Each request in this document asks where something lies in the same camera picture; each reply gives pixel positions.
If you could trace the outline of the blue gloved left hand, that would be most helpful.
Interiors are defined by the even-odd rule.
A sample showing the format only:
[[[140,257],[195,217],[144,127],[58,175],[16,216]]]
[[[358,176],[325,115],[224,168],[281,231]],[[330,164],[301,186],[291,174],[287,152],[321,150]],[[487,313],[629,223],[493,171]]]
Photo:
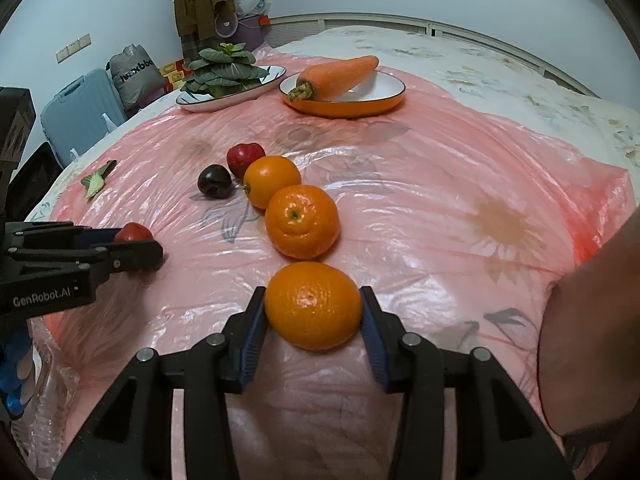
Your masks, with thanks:
[[[23,416],[36,385],[32,334],[26,322],[1,327],[1,405],[4,419]]]

